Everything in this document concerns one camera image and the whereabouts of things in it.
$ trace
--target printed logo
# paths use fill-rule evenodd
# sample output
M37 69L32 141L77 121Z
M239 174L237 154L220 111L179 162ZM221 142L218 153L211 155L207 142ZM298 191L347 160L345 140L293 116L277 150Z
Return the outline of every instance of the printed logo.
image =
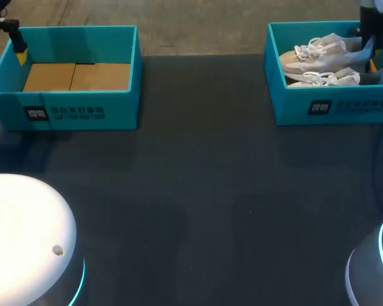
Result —
M326 115L331 108L332 100L313 100L308 115Z
M24 111L30 121L48 121L49 119L44 106L25 106Z

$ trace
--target cardboard box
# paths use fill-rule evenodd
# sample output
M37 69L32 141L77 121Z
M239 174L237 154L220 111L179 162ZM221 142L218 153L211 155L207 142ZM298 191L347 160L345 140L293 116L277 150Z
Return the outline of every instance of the cardboard box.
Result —
M287 87L279 56L331 33L347 37L356 21L277 22L268 25L264 69L278 125L383 122L383 85ZM383 67L383 50L376 56Z
M21 27L20 31L28 44L26 63L20 66L10 41L0 58L0 121L6 130L137 127L142 56L135 26ZM125 64L130 69L127 88L23 91L33 64L100 62Z
M33 64L24 92L70 90L75 64Z
M128 89L130 64L78 64L71 91L125 91Z

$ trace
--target table surface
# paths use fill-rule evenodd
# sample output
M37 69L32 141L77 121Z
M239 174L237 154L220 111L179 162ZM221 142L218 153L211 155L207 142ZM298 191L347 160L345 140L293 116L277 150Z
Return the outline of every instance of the table surface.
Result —
M145 57L136 131L7 133L75 215L89 306L348 305L383 126L276 126L262 55Z

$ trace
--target teal cardboard box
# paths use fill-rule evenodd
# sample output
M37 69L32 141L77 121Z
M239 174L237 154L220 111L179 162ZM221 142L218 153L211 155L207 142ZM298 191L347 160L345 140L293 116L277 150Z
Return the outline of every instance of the teal cardboard box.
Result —
M264 69L278 125L383 122L383 85L288 88L279 56L331 33L349 37L354 21L270 23ZM383 67L383 50L375 59Z
M9 131L135 129L142 74L137 27L24 27L21 66L7 44L0 59L0 121ZM130 64L121 91L22 92L33 63Z

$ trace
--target shoe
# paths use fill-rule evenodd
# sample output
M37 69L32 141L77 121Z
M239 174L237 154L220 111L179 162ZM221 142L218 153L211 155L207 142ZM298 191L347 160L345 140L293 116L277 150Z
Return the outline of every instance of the shoe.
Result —
M337 72L343 67L364 67L373 51L373 38L362 49L362 38L344 38L330 34L312 39L307 46L295 46L295 50L280 56L286 77L301 81L304 72Z
M288 87L383 85L383 68L376 73L358 73L351 68L336 73L306 72L302 78Z

